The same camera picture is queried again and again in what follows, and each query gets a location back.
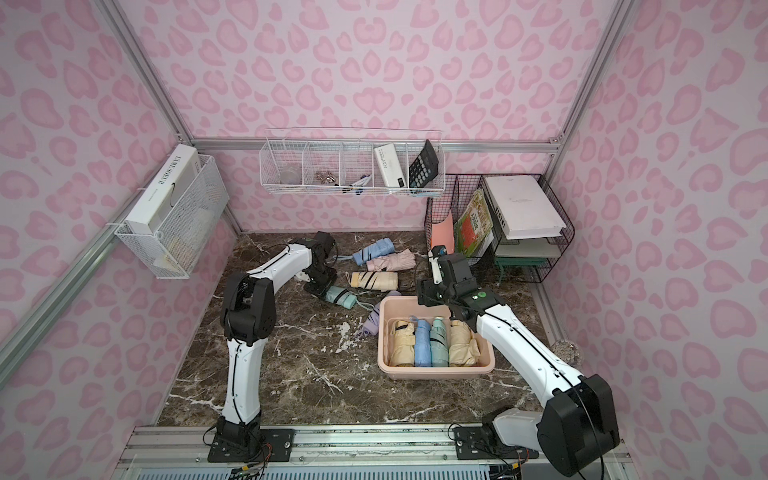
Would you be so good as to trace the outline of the pink plastic storage box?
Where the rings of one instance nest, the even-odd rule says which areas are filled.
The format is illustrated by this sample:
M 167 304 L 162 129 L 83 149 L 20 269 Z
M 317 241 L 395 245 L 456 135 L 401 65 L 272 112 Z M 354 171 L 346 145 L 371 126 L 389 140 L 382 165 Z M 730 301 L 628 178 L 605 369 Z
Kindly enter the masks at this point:
M 489 341 L 452 321 L 447 307 L 426 307 L 414 296 L 380 304 L 377 361 L 394 380 L 465 379 L 495 367 Z

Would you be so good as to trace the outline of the beige umbrella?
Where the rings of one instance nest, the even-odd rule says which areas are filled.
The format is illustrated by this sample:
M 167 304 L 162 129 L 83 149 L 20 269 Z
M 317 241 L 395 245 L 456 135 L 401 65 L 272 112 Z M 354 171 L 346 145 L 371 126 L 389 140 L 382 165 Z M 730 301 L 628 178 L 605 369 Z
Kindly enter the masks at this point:
M 398 320 L 392 333 L 393 350 L 390 365 L 393 367 L 413 367 L 415 361 L 415 326 L 412 322 Z

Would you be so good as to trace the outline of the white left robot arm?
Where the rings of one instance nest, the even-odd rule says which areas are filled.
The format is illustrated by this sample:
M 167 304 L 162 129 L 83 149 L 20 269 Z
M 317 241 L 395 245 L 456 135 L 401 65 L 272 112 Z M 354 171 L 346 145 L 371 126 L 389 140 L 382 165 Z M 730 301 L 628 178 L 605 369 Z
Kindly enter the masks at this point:
M 321 298 L 337 278 L 326 264 L 335 247 L 331 234 L 297 238 L 265 264 L 230 275 L 221 324 L 227 339 L 225 405 L 209 446 L 209 463 L 265 464 L 290 460 L 295 430 L 265 428 L 259 399 L 263 352 L 277 325 L 276 293 L 291 278 L 308 278 L 305 290 Z

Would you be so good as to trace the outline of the tan khaki umbrella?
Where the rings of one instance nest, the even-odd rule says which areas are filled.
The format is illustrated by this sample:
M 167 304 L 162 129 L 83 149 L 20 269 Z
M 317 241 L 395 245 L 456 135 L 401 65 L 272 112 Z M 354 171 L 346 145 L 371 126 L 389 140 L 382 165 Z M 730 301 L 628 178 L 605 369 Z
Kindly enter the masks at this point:
M 473 367 L 480 359 L 475 333 L 465 322 L 451 321 L 448 351 L 450 367 Z

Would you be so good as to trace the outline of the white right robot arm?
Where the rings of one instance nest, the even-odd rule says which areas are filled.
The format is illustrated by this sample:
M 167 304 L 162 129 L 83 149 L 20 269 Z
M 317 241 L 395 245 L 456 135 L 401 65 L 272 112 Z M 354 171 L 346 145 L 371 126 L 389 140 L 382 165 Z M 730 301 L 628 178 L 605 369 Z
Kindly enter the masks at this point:
M 492 420 L 508 446 L 541 452 L 565 477 L 581 474 L 620 444 L 613 392 L 553 353 L 493 291 L 479 285 L 462 253 L 439 245 L 429 255 L 432 277 L 417 285 L 419 304 L 446 306 L 451 317 L 487 340 L 521 375 L 543 407 L 535 415 L 510 408 Z

